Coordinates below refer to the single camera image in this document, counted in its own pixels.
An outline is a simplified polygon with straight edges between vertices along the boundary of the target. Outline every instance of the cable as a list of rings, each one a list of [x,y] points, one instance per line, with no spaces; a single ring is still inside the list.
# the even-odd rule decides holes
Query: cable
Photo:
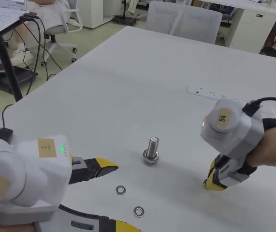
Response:
[[[3,114],[4,114],[4,111],[5,111],[8,107],[10,107],[10,106],[12,106],[12,104],[7,105],[7,106],[3,109],[2,113],[1,113],[1,119],[2,119],[2,125],[3,125],[3,128],[5,128]]]
[[[49,79],[49,72],[47,70],[46,61],[44,59],[44,52],[46,50],[46,36],[45,36],[46,30],[45,30],[45,25],[44,25],[43,21],[39,17],[38,17],[38,19],[40,20],[40,22],[41,22],[41,24],[43,26],[43,30],[44,30],[44,49],[43,49],[43,52],[42,52],[42,60],[43,60],[44,67],[45,67],[45,72],[46,72],[46,81],[48,81],[48,79]]]
[[[260,99],[255,100],[255,102],[257,104],[261,104],[262,102],[265,102],[265,101],[276,101],[276,98],[275,97],[268,97],[268,98],[260,98]]]
[[[39,41],[37,40],[37,38],[35,37],[35,35],[32,33],[32,31],[26,26],[26,28],[29,30],[29,32],[32,34],[32,36],[35,38],[35,40],[37,41],[37,43],[39,43]],[[54,60],[54,58],[52,57],[52,55],[49,53],[49,51],[43,47],[41,44],[40,46],[50,55],[51,59],[53,60],[53,62],[59,67],[59,69],[62,71],[62,68],[57,64],[57,62]]]
[[[22,36],[17,32],[16,29],[14,29],[14,31],[16,32],[16,34],[21,38],[21,40],[23,41],[24,43],[24,57],[23,57],[23,63],[26,65],[26,69],[30,69],[32,71],[32,67],[30,67],[26,62],[25,62],[25,56],[26,56],[26,43],[25,41],[23,40]]]
[[[39,24],[37,23],[36,20],[32,20],[32,21],[35,22],[35,24],[36,24],[37,27],[38,27],[39,41],[37,40],[37,38],[34,36],[33,33],[31,33],[31,34],[34,36],[34,38],[36,39],[36,41],[38,42],[38,44],[41,45],[41,30],[40,30],[40,26],[39,26]],[[35,68],[34,68],[34,70],[33,70],[32,79],[31,79],[30,85],[29,85],[29,87],[28,87],[28,89],[27,89],[26,96],[29,94],[30,89],[31,89],[31,87],[32,87],[32,84],[33,84],[33,82],[34,82],[34,80],[35,80],[35,78],[36,78],[36,71],[37,71],[37,66],[38,66],[39,54],[40,54],[40,46],[38,46],[38,51],[37,51],[37,58],[36,58]]]
[[[8,42],[9,40],[11,40],[12,39],[12,37],[13,37],[13,30],[12,30],[12,33],[11,33],[11,36],[10,36],[10,38],[9,39],[7,39],[7,40],[5,40],[5,42]]]
[[[56,74],[51,74],[47,77],[46,81],[48,81],[52,76],[56,76]]]
[[[260,104],[265,101],[276,101],[276,97],[260,98],[254,101],[250,101],[249,103],[245,104],[242,111],[246,115],[252,117],[260,109]]]

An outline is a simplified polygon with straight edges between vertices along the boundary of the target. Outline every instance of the power strip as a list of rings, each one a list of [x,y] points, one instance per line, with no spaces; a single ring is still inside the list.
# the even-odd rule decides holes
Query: power strip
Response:
[[[187,93],[197,95],[197,96],[201,96],[201,97],[204,97],[204,98],[213,99],[213,100],[216,100],[216,101],[221,99],[221,98],[228,98],[228,99],[235,100],[236,102],[240,102],[243,105],[245,105],[247,102],[249,102],[249,101],[243,101],[243,100],[241,100],[241,99],[239,99],[235,96],[231,97],[231,96],[228,96],[226,94],[218,94],[218,93],[209,91],[209,90],[207,90],[203,87],[194,88],[192,86],[188,86],[187,87]],[[268,106],[264,106],[263,104],[261,104],[260,108],[261,108],[261,111],[266,113],[266,114],[269,114],[269,115],[274,115],[275,114],[274,109],[271,106],[268,107]]]

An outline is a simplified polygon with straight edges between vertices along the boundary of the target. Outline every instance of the hand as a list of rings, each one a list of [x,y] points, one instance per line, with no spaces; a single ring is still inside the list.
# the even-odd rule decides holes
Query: hand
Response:
[[[267,130],[258,146],[247,156],[251,167],[276,166],[276,127]]]
[[[35,227],[33,224],[0,226],[0,232],[35,232]]]

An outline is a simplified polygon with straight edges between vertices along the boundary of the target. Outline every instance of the hex bolt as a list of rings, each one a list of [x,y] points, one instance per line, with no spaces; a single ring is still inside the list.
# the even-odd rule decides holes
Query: hex bolt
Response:
[[[155,164],[159,159],[159,152],[157,151],[158,142],[159,138],[151,137],[149,140],[148,149],[143,153],[144,161],[149,165]]]

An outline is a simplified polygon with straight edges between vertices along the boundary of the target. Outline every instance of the white sneaker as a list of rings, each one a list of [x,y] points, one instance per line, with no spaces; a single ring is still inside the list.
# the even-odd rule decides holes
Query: white sneaker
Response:
[[[25,68],[26,66],[30,66],[33,63],[34,56],[30,51],[22,51],[17,49],[13,52],[11,63],[13,66],[17,66],[19,68]]]

